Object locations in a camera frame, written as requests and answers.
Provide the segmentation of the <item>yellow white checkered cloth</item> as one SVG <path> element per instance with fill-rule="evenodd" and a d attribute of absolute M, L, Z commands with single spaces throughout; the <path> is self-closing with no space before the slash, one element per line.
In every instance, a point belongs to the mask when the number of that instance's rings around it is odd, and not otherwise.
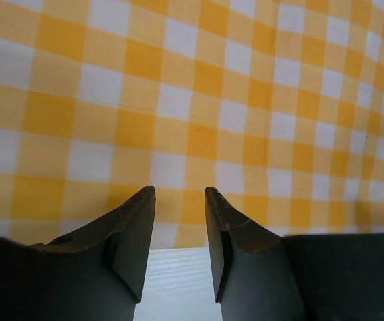
<path fill-rule="evenodd" d="M 269 230 L 384 231 L 384 1 L 0 1 L 0 236 L 45 243 L 156 189 Z"/>

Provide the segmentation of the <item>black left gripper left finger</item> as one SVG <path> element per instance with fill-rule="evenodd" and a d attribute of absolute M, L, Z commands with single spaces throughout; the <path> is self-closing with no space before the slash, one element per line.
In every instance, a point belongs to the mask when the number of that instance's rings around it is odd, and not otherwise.
<path fill-rule="evenodd" d="M 141 301 L 155 189 L 50 243 L 0 237 L 0 320 L 132 320 Z"/>

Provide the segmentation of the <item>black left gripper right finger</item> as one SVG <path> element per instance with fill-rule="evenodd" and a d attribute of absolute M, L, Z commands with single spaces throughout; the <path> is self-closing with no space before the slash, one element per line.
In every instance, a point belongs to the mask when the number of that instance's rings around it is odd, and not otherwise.
<path fill-rule="evenodd" d="M 205 190 L 224 320 L 384 320 L 384 233 L 280 237 Z"/>

